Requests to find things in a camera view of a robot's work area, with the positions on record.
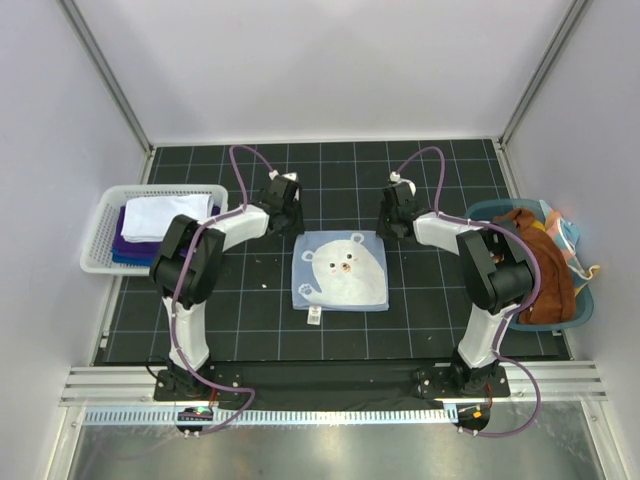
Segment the light blue bear towel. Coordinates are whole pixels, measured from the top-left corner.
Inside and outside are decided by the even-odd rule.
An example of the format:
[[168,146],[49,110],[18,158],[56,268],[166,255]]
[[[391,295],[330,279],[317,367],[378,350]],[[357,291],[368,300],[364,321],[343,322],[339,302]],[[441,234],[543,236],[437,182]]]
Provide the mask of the light blue bear towel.
[[389,309],[384,242],[373,231],[308,231],[294,243],[292,307],[303,311],[382,312]]

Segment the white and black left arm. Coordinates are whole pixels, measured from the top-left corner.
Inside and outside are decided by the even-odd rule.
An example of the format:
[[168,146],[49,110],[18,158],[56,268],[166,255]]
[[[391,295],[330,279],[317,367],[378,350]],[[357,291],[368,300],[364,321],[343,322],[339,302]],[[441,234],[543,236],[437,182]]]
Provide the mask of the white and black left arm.
[[150,279],[169,321],[167,372],[188,399],[203,399],[212,386],[206,371],[206,302],[216,286],[223,254],[265,236],[303,233],[300,193],[297,174],[274,172],[269,186],[251,203],[205,220],[179,215],[171,221]]

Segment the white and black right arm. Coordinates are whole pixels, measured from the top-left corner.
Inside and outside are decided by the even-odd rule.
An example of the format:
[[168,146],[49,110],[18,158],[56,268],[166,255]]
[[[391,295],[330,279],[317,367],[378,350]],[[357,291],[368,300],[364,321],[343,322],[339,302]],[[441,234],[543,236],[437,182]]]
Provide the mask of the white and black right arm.
[[482,391],[500,364],[500,346],[516,310],[539,286],[539,267],[506,223],[451,217],[420,207],[407,181],[382,189],[376,234],[412,239],[458,256],[472,307],[445,378],[463,396]]

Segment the blue plastic basin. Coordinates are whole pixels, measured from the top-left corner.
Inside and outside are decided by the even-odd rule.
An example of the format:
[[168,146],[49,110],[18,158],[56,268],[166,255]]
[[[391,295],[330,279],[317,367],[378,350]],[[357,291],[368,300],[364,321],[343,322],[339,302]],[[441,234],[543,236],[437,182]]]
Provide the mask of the blue plastic basin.
[[[504,198],[484,200],[471,205],[465,213],[465,216],[475,221],[490,221],[496,216],[502,216],[516,208],[524,208],[534,213],[536,219],[544,222],[546,219],[544,209],[539,200],[521,199],[521,198]],[[521,324],[519,317],[514,316],[509,324],[511,330],[523,332],[551,332],[557,330],[565,330],[576,328],[585,324],[592,316],[594,311],[594,301],[588,286],[585,286],[575,297],[576,314],[571,321],[566,321],[548,325],[529,325]]]

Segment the white folded towel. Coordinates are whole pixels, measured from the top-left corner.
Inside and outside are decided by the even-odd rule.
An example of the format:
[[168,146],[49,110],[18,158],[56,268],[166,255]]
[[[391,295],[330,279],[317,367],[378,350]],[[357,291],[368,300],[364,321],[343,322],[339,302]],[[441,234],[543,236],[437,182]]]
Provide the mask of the white folded towel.
[[176,216],[203,220],[215,207],[207,194],[131,199],[125,205],[121,236],[130,243],[160,242]]

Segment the purple folded towel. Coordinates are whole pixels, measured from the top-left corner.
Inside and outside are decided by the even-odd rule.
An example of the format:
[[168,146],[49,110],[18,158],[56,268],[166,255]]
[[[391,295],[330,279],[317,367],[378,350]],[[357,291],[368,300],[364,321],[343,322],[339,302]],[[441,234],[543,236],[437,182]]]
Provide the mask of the purple folded towel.
[[[120,208],[118,220],[116,223],[116,233],[112,243],[112,251],[115,250],[122,255],[130,255],[130,256],[153,256],[158,251],[163,239],[160,242],[146,242],[146,243],[127,242],[121,236],[124,210],[125,210],[125,206]],[[219,214],[220,212],[221,212],[220,206],[216,205],[216,207],[214,208],[214,211],[211,213],[210,216]]]

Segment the multicolour striped towel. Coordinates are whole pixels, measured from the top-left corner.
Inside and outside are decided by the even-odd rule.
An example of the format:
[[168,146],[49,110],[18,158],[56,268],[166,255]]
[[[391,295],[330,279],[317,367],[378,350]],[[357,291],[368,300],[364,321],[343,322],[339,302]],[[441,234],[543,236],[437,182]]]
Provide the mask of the multicolour striped towel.
[[539,201],[539,206],[544,217],[544,230],[560,250],[572,278],[574,293],[578,296],[598,275],[601,266],[594,264],[584,268],[577,255],[580,239],[578,227],[544,200]]

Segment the blue folded towel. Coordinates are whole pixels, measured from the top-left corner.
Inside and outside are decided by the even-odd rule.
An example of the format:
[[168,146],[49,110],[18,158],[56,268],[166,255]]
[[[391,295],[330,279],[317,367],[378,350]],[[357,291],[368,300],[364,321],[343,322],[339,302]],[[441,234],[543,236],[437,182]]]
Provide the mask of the blue folded towel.
[[136,267],[150,267],[153,264],[153,256],[130,256],[112,251],[112,261],[121,265],[133,265]]

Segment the brown towel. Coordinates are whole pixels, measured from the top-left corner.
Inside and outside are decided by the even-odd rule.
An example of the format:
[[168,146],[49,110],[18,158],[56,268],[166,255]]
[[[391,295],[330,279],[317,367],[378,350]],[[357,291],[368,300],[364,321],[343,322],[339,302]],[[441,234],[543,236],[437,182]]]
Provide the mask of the brown towel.
[[518,322],[524,325],[552,325],[573,320],[577,310],[575,291],[561,250],[531,210],[516,208],[493,218],[494,223],[505,220],[510,220],[516,227],[534,253],[540,269],[538,296],[527,310],[519,313]]

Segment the white plastic basket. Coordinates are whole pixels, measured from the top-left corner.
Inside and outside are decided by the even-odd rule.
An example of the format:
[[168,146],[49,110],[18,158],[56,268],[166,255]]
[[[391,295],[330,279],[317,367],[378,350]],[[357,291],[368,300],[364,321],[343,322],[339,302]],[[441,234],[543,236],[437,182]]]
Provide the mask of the white plastic basket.
[[89,274],[116,276],[148,276],[149,266],[117,263],[112,260],[120,209],[128,200],[138,197],[211,194],[215,206],[228,210],[228,191],[215,184],[119,185],[107,189],[96,207],[88,237],[80,256],[81,269]]

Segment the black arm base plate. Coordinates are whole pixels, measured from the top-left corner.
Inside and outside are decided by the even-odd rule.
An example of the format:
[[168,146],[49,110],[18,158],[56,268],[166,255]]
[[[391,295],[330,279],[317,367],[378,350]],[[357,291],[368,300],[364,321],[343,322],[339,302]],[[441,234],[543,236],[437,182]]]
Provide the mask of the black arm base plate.
[[503,366],[469,373],[459,362],[424,359],[209,362],[199,382],[178,367],[155,375],[160,402],[216,402],[251,412],[405,412],[457,404],[477,406],[480,426],[490,405],[509,398]]

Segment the aluminium frame rail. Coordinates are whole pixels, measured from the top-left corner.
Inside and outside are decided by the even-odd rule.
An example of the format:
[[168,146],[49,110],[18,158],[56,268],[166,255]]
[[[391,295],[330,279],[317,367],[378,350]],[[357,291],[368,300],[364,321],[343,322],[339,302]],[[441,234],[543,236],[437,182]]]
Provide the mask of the aluminium frame rail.
[[[605,401],[607,394],[591,361],[526,362],[546,401]],[[149,402],[155,380],[143,367],[74,367],[64,383],[59,404],[124,405]]]

